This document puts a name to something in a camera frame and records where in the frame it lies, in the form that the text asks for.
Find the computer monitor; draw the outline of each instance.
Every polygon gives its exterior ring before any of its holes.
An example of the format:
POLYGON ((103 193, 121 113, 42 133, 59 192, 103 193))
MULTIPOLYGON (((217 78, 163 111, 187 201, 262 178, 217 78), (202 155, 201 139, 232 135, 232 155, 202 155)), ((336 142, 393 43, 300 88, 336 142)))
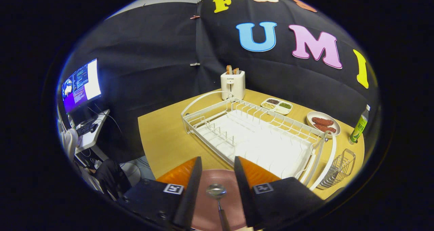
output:
POLYGON ((98 59, 94 59, 80 67, 62 84, 62 100, 66 113, 73 112, 101 96, 97 61, 98 59))

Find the white dish drying rack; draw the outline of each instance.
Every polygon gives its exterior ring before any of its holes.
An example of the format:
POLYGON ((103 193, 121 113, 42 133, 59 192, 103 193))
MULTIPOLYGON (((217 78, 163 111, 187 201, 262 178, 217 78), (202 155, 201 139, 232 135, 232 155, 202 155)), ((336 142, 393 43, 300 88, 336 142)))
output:
MULTIPOLYGON (((308 185, 318 168, 326 133, 284 115, 237 98, 213 104, 193 113, 185 113, 206 93, 181 113, 186 133, 197 135, 212 151, 231 166, 235 156, 244 157, 280 178, 299 178, 308 185)), ((327 174, 336 153, 336 137, 332 134, 332 150, 325 168, 309 187, 313 190, 327 174)))

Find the toaster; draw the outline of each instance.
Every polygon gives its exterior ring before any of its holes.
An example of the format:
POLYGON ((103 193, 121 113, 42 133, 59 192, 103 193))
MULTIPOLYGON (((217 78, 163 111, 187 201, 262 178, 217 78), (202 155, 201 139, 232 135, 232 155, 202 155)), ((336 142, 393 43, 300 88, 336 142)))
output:
POLYGON ((245 96, 245 72, 240 71, 239 74, 226 74, 220 76, 221 81, 221 98, 226 100, 232 98, 229 93, 234 94, 234 97, 242 100, 245 96))

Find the letter u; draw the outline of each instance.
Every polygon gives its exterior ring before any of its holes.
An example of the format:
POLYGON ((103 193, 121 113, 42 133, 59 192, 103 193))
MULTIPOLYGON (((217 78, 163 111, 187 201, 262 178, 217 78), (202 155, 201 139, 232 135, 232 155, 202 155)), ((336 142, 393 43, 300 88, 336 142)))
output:
POLYGON ((256 43, 253 41, 252 28, 255 25, 247 22, 238 24, 236 28, 240 31, 240 44, 243 48, 253 52, 264 52, 272 49, 276 45, 276 33, 274 27, 277 26, 275 22, 263 21, 259 26, 264 27, 265 41, 263 43, 256 43))

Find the pink letter m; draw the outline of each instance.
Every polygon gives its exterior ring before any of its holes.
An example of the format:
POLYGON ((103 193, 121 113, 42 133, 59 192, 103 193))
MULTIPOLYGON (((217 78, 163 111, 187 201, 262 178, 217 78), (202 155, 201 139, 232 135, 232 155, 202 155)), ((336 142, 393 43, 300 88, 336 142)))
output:
POLYGON ((325 56, 322 61, 331 67, 342 69, 335 36, 330 33, 321 32, 318 40, 316 40, 303 26, 289 25, 289 28, 294 31, 296 36, 296 50, 293 51, 295 57, 308 59, 310 56, 306 52, 305 46, 307 46, 313 58, 318 61, 325 50, 325 56))

